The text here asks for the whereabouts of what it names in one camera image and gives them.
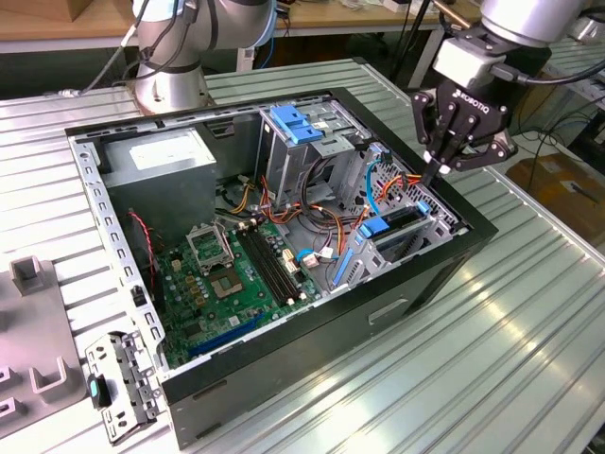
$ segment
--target metal bracket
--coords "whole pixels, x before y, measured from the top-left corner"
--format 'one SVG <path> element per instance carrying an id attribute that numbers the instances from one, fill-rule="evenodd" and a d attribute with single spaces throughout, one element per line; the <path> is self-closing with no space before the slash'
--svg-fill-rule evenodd
<path id="1" fill-rule="evenodd" d="M 161 393 L 138 331 L 102 337 L 86 349 L 86 360 L 91 373 L 107 384 L 111 404 L 101 414 L 112 445 L 156 421 Z"/>

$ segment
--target wooden table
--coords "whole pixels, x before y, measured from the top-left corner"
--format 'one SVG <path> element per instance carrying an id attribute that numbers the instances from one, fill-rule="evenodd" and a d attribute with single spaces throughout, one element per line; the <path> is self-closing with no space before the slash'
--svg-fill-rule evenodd
<path id="1" fill-rule="evenodd" d="M 470 21 L 480 17 L 479 9 L 470 0 L 458 0 L 454 9 Z M 317 36 L 350 33 L 399 31 L 406 15 L 380 6 L 361 10 L 343 7 L 338 0 L 328 3 L 298 2 L 291 7 L 288 36 Z M 415 16 L 409 15 L 408 27 Z M 65 23 L 0 10 L 0 54 L 116 47 L 134 18 L 129 0 L 94 0 L 73 23 Z M 437 15 L 426 15 L 421 29 L 433 30 L 419 61 L 418 75 L 424 74 L 441 42 L 443 33 Z M 275 37 L 286 34 L 286 24 L 278 19 Z M 136 37 L 130 40 L 136 45 Z M 240 49 L 237 70 L 251 69 L 253 52 Z"/>

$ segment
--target motherboard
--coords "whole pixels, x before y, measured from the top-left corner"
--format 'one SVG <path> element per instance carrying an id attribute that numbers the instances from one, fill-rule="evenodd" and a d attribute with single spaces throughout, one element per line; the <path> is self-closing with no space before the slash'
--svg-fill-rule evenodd
<path id="1" fill-rule="evenodd" d="M 171 368 L 320 298 L 306 271 L 292 269 L 292 261 L 284 259 L 290 250 L 275 225 L 265 222 L 245 232 L 218 229 L 218 236 L 188 236 L 156 256 L 162 279 L 157 285 L 164 291 L 164 353 Z M 232 254 L 228 261 L 225 249 Z M 222 260 L 213 266 L 200 266 L 218 257 Z"/>

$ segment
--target side panel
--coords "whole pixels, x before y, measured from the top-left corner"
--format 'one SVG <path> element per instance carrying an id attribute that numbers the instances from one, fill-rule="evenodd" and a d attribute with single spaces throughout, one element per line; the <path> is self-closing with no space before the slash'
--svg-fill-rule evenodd
<path id="1" fill-rule="evenodd" d="M 419 307 L 430 301 L 471 255 L 468 252 L 457 259 L 441 262 L 225 375 L 204 390 L 174 402 L 169 408 L 179 447 L 183 449 L 236 416 L 253 410 L 327 362 L 400 321 L 412 306 Z M 208 363 L 200 365 L 198 372 L 204 374 L 207 366 Z"/>

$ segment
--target blue cable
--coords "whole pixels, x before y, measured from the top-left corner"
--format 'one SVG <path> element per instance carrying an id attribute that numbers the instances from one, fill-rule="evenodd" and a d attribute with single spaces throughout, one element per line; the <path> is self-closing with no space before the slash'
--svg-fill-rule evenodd
<path id="1" fill-rule="evenodd" d="M 273 42 L 274 41 L 275 41 L 275 38 L 271 37 L 271 49 L 268 52 L 267 59 L 265 60 L 265 62 L 263 64 L 260 65 L 260 67 L 258 69 L 265 68 L 265 66 L 267 66 L 268 61 L 271 60 L 271 56 L 273 55 Z"/>
<path id="2" fill-rule="evenodd" d="M 372 169 L 378 163 L 380 163 L 379 159 L 371 162 L 368 166 L 368 171 L 366 172 L 366 193 L 368 194 L 368 203 L 376 215 L 380 214 L 380 210 L 378 209 L 378 206 L 376 206 L 376 202 L 374 201 L 374 197 L 372 195 Z"/>
<path id="3" fill-rule="evenodd" d="M 303 257 L 305 257 L 306 255 L 309 255 L 310 253 L 314 253 L 315 251 L 313 251 L 312 249 L 303 249 L 302 251 L 299 252 L 299 254 L 296 256 L 296 261 L 300 262 Z"/>

